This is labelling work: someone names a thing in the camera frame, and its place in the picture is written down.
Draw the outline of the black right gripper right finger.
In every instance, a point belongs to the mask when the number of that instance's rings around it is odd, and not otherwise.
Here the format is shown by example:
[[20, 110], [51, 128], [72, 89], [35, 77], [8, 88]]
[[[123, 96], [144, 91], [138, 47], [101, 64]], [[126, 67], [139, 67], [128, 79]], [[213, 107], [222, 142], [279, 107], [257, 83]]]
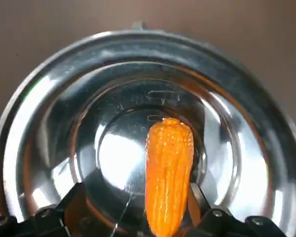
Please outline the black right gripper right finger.
[[210, 206], [198, 184], [190, 183], [189, 191], [200, 221], [187, 231], [188, 237], [296, 237], [296, 182], [278, 190], [272, 189], [271, 182], [239, 185], [235, 200], [262, 206], [264, 212], [273, 213], [271, 218], [252, 215], [238, 220], [227, 208]]

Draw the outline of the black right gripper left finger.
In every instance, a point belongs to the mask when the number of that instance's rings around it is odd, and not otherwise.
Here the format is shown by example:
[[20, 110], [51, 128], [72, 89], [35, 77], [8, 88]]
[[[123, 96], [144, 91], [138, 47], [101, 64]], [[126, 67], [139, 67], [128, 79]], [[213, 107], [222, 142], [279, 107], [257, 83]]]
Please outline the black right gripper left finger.
[[59, 204], [44, 207], [23, 222], [0, 216], [0, 237], [80, 236], [80, 223], [86, 215], [85, 186], [77, 183]]

